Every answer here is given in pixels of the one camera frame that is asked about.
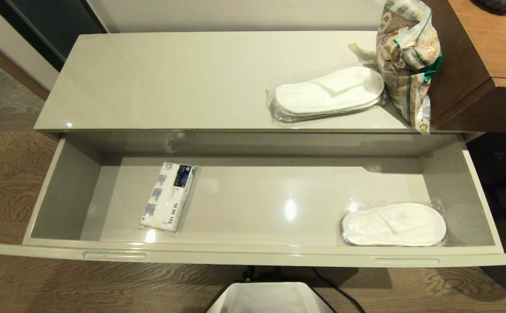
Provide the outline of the glossy white cabinet drawer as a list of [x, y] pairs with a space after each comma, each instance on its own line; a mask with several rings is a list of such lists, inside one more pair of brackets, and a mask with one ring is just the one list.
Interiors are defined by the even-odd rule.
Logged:
[[[164, 162], [198, 166], [177, 232], [141, 217]], [[348, 202], [440, 203], [435, 247], [344, 244]], [[153, 154], [62, 136], [22, 244], [0, 254], [215, 265], [462, 267], [506, 265], [467, 149], [420, 155]]]

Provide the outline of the white slippers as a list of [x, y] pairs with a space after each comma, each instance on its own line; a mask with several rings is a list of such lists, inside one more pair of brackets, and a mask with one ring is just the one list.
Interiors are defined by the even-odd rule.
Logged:
[[359, 247], [435, 247], [447, 238], [440, 203], [348, 202], [337, 229], [344, 244]]
[[292, 125], [362, 113], [386, 101], [385, 81], [371, 63], [293, 73], [265, 91], [274, 123]]

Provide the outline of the green brown snack bag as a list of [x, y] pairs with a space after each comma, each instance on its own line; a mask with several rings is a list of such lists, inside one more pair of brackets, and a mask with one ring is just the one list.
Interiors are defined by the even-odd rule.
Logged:
[[442, 60], [432, 16], [422, 0], [385, 0], [376, 37], [388, 97], [408, 125], [423, 134], [431, 131], [428, 89]]

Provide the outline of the silver and black robot base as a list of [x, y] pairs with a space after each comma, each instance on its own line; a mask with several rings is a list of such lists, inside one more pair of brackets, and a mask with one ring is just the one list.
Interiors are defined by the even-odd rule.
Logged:
[[310, 285], [301, 282], [231, 283], [205, 313], [337, 313]]

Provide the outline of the white blue tissue pack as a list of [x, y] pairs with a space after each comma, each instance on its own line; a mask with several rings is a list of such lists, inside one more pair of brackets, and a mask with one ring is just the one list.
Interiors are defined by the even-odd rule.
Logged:
[[164, 162], [140, 220], [143, 228], [177, 232], [198, 166]]

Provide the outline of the glossy white low cabinet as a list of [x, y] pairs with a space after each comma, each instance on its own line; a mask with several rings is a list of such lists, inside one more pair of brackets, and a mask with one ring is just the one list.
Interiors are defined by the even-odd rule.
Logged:
[[106, 151], [420, 155], [479, 133], [422, 135], [391, 105], [286, 125], [268, 92], [358, 65], [376, 32], [311, 30], [81, 35], [34, 128]]

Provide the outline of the brown wooden side cabinet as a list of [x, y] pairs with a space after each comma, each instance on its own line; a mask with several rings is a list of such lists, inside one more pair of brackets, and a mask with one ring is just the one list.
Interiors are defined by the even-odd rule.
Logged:
[[476, 0], [422, 0], [442, 51], [432, 76], [433, 130], [506, 133], [506, 14]]

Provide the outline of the dark glass door panel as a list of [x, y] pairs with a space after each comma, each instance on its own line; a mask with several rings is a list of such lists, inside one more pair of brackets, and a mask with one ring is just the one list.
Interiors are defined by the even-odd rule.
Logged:
[[107, 33], [88, 0], [0, 0], [0, 16], [57, 71], [81, 34]]

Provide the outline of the dark round vase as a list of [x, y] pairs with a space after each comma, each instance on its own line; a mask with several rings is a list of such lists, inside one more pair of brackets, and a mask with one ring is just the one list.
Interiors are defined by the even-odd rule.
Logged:
[[488, 12], [497, 15], [506, 14], [506, 0], [471, 0]]

